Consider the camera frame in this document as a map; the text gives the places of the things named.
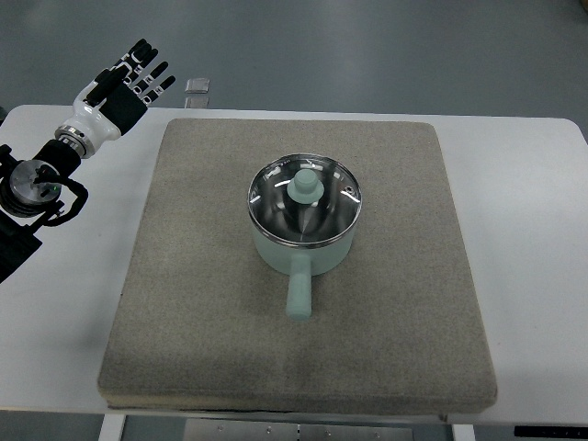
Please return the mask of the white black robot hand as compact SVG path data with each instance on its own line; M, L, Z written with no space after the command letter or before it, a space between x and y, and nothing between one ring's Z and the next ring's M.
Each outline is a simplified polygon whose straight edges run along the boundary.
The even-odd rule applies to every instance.
M137 41L78 94L73 115L55 131L55 139L87 159L103 143L128 133L175 82L172 75L162 77L167 62L152 66L157 55L147 40Z

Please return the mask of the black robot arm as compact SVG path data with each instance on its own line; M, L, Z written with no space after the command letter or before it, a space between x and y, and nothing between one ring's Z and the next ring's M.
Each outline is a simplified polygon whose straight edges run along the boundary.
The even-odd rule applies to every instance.
M75 218L86 201L85 186L71 178L89 152L89 129L61 125L31 159L18 160L1 146L1 279L7 280L42 246L39 229Z

